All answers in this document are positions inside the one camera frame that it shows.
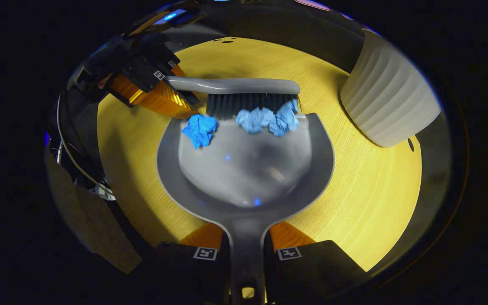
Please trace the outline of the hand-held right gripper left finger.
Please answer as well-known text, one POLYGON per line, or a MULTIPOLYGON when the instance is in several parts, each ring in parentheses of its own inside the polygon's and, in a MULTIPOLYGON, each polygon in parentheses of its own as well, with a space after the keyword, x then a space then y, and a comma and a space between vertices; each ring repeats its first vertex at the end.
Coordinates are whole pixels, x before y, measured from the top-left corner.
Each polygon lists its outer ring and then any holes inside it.
POLYGON ((205 223, 179 243, 155 248, 155 275, 165 303, 228 305, 228 237, 215 224, 205 223))

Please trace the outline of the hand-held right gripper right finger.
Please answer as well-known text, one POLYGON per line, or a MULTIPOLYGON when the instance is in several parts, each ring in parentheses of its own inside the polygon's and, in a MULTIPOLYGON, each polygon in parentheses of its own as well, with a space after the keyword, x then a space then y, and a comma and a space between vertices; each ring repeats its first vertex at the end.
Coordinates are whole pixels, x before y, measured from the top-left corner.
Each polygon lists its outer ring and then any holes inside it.
POLYGON ((265 236, 268 305, 335 303, 367 278, 367 273, 333 241, 314 241, 287 222, 265 236))

